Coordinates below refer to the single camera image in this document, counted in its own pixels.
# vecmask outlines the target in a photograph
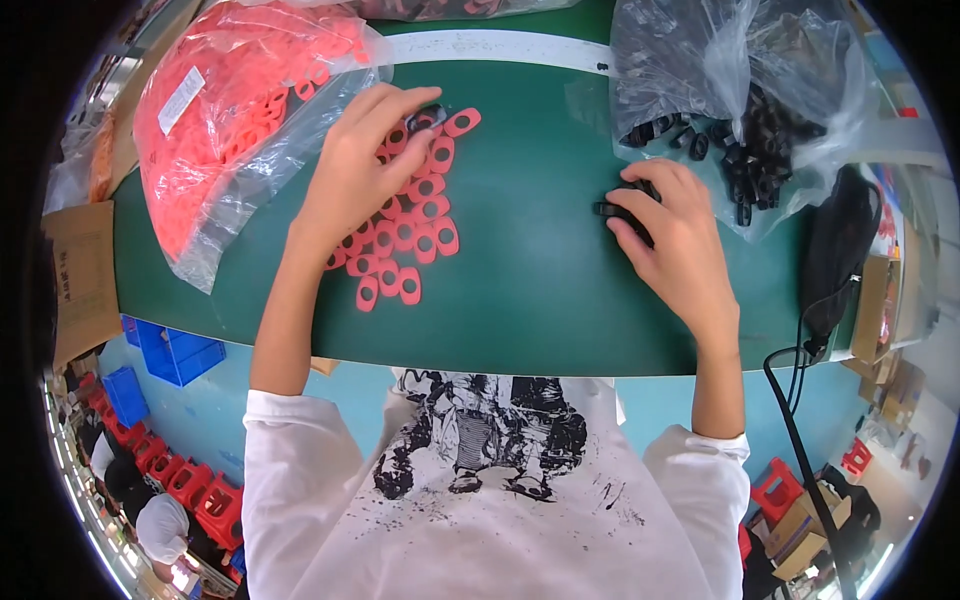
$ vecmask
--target bag of black rubber parts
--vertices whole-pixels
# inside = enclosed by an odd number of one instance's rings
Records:
[[[866,115],[876,111],[868,106],[863,52],[838,5],[727,2],[682,0],[689,5],[680,12],[669,0],[619,0],[611,30],[614,146],[628,160],[639,152],[686,163],[714,190],[716,217],[756,242],[827,198]],[[698,34],[687,39],[679,24],[691,15]],[[712,27],[706,42],[704,22]],[[683,59],[662,58],[670,47],[683,48]],[[709,140],[708,153],[688,143],[697,133]]]
[[[435,21],[553,11],[578,2],[580,0],[357,0],[353,4],[365,19]]]

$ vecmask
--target left hand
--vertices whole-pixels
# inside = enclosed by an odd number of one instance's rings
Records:
[[[377,84],[357,94],[330,128],[303,207],[291,225],[312,240],[310,247],[319,258],[325,260],[422,166],[439,129],[418,132],[386,165],[374,153],[400,119],[440,94],[438,87],[402,90]]]

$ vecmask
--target hand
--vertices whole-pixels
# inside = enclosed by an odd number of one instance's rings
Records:
[[[707,187],[682,164],[663,158],[635,162],[620,177],[652,182],[663,200],[659,204],[639,190],[607,194],[609,202],[634,213],[654,240],[648,248],[622,219],[607,220],[636,274],[689,327],[699,350],[739,352],[740,307]]]
[[[326,259],[422,166],[427,146],[439,130],[418,132],[386,165],[373,153],[401,118],[440,93],[438,87],[402,90],[377,84],[347,105],[326,135],[303,207],[291,225],[310,240],[317,256]]]

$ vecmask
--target white t-shirt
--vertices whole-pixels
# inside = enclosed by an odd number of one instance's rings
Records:
[[[190,529],[186,510],[169,493],[150,498],[136,518],[136,536],[144,553],[158,563],[173,564],[186,552]]]
[[[97,443],[93,445],[93,453],[90,454],[90,470],[93,471],[93,476],[103,481],[104,473],[107,472],[107,467],[113,462],[113,458],[113,450],[110,449],[107,436],[100,434]]]
[[[641,462],[611,380],[398,371],[366,464],[331,402],[250,391],[253,600],[742,596],[744,436]]]

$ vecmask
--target white label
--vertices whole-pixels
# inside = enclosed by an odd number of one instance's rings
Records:
[[[186,108],[190,106],[190,102],[197,93],[200,92],[200,89],[205,83],[197,67],[192,67],[190,72],[186,74],[186,77],[183,78],[183,81],[180,82],[180,85],[177,86],[177,89],[174,90],[167,104],[163,105],[163,110],[156,116],[156,120],[160,122],[160,129],[163,130],[164,135],[170,134],[170,130],[177,124],[177,119],[179,119]]]

